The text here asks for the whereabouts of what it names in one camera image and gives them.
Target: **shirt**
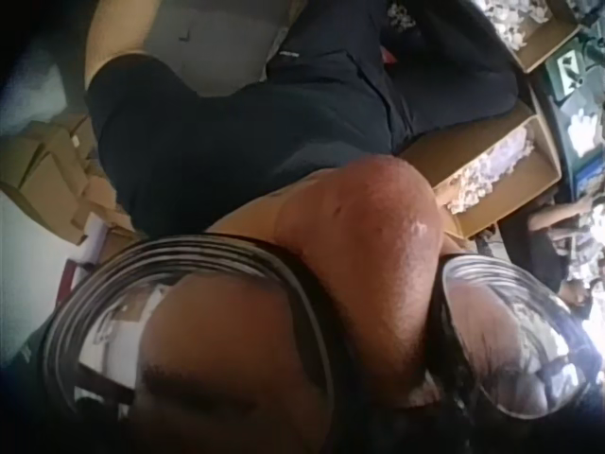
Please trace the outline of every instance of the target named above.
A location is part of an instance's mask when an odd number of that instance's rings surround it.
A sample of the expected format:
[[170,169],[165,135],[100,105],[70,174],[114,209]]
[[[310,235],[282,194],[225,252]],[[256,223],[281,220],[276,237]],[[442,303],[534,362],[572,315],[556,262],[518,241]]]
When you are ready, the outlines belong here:
[[391,154],[389,107],[346,53],[297,61],[292,74],[202,98],[151,57],[106,64],[87,102],[133,225],[151,237],[201,233],[316,170]]

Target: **glasses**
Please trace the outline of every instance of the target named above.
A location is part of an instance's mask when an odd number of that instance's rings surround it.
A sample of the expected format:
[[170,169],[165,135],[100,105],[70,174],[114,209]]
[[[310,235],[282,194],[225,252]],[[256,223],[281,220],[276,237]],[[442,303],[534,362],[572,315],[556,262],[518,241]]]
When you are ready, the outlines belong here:
[[[350,449],[372,410],[335,305],[300,260],[246,238],[203,235],[141,243],[82,283],[44,336],[41,366],[53,408],[79,421],[88,417],[82,402],[92,398],[104,409],[104,420],[125,417],[140,378],[134,367],[139,340],[154,310],[184,279],[217,275],[279,293],[291,320],[285,335],[291,335],[294,355],[328,413],[322,451]],[[125,326],[133,331],[121,332]],[[206,333],[211,331],[227,335],[210,327]],[[128,336],[129,348],[116,346]],[[216,339],[208,334],[208,342]],[[486,428],[504,420],[531,424],[573,405],[596,383],[601,364],[556,295],[512,264],[480,255],[440,260],[426,348],[428,373],[441,394]],[[126,361],[112,356],[129,349]]]

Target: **person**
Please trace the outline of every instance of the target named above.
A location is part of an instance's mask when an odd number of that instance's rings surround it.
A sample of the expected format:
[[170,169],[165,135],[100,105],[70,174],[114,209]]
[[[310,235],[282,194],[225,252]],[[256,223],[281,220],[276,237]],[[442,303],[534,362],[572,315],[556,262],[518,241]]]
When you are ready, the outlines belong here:
[[[309,269],[329,295],[318,310],[336,312],[371,401],[405,407],[425,377],[440,257],[460,249],[441,227],[442,194],[393,154],[420,134],[510,110],[509,53],[471,2],[409,0],[429,47],[386,71],[386,1],[310,0],[266,82],[201,98],[143,50],[160,3],[101,0],[91,26],[88,104],[118,201],[151,238],[246,238],[300,263],[287,273]],[[214,272],[174,283],[149,316],[129,362],[130,430],[152,451],[319,451],[332,428],[328,392],[307,367],[315,350],[301,352],[311,328],[284,304],[305,286],[226,272],[229,257],[211,262]],[[496,326],[497,315],[483,320]]]
[[592,207],[593,198],[585,196],[573,203],[544,206],[527,218],[531,254],[529,271],[572,307],[583,305],[586,289],[581,281],[567,280],[568,260],[559,255],[553,243],[580,234],[577,228],[557,224],[590,213]]

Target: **crumpled paper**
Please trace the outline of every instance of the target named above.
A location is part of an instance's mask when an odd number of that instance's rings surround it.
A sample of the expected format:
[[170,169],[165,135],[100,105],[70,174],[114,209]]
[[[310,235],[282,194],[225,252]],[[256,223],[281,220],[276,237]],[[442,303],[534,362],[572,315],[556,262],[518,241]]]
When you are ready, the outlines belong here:
[[545,0],[473,0],[490,19],[496,32],[511,49],[527,45],[522,25],[527,18],[548,22],[552,13]]
[[390,26],[398,33],[406,31],[408,28],[416,26],[414,19],[407,14],[407,9],[398,3],[392,3],[388,12]]
[[456,173],[452,183],[458,183],[458,197],[447,208],[453,215],[464,213],[493,192],[493,185],[510,175],[515,166],[534,150],[527,128],[519,128]]

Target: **brown cardboard box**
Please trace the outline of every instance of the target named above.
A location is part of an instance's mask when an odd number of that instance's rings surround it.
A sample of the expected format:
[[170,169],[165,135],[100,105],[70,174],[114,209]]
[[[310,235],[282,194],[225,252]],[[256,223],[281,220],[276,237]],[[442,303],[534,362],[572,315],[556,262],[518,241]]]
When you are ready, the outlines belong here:
[[72,194],[76,198],[81,196],[88,185],[88,178],[69,133],[56,125],[32,121],[22,135],[39,141],[43,144],[43,151],[50,152],[57,158],[60,174]]
[[89,177],[84,198],[109,210],[115,210],[117,207],[117,194],[112,184],[109,180],[95,175]]
[[26,137],[11,137],[0,142],[0,182],[19,188],[33,164],[40,159],[42,145]]
[[124,251],[127,247],[138,243],[141,240],[136,235],[125,233],[121,229],[112,229],[107,233],[101,254],[99,256],[99,263],[105,263],[115,255]]
[[96,149],[95,132],[90,117],[84,114],[62,113],[56,116],[52,123],[67,129],[80,161],[86,163]]
[[526,33],[527,45],[513,52],[526,73],[540,66],[580,30],[580,25],[565,0],[546,0],[546,3],[553,17],[545,24],[527,19],[522,27],[522,31]]
[[96,177],[101,177],[108,180],[105,170],[103,170],[101,163],[99,163],[98,159],[96,158],[89,159],[86,162],[86,174],[89,176],[95,175]]
[[89,175],[89,183],[80,201],[80,210],[72,220],[80,226],[90,213],[95,213],[110,227],[119,227],[124,231],[134,232],[129,215],[118,205],[116,192],[107,178]]
[[534,113],[519,101],[508,115],[428,134],[406,150],[405,159],[437,187],[523,126],[530,129],[536,148],[475,207],[456,216],[442,209],[445,232],[459,238],[474,236],[561,179],[561,165],[548,127],[540,112]]
[[31,219],[74,244],[83,229],[71,223],[78,201],[64,181],[56,157],[40,155],[36,141],[14,138],[0,150],[0,189]]

